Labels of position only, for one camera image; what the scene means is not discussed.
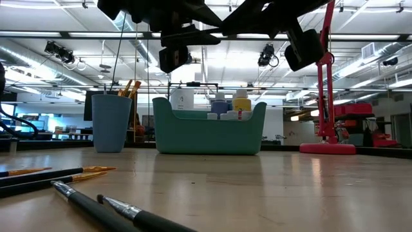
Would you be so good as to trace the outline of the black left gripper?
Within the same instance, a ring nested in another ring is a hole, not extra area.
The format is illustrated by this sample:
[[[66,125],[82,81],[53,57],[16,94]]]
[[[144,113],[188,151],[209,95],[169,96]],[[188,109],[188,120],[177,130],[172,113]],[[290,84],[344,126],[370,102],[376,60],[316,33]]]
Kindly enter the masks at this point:
[[[172,9],[172,1],[156,0],[98,0],[97,7],[110,19],[114,20],[120,12],[131,16],[132,22],[145,22],[152,32],[159,32],[162,37],[177,35],[179,44],[166,45],[159,51],[160,69],[171,73],[188,60],[188,49],[192,45],[217,45],[221,39],[195,27],[192,20],[183,13]],[[204,0],[189,1],[193,19],[211,26],[219,27],[222,20],[205,4]]]

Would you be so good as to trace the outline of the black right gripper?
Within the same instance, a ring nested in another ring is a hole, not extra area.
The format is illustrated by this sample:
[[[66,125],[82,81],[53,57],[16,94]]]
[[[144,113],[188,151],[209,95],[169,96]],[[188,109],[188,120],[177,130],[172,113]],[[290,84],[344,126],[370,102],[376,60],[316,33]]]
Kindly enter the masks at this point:
[[[324,5],[322,0],[271,1],[264,10],[237,9],[223,20],[223,35],[267,34],[273,39],[279,33],[287,34],[290,45],[285,57],[294,72],[316,63],[324,55],[318,33],[314,29],[304,31],[298,17]]]

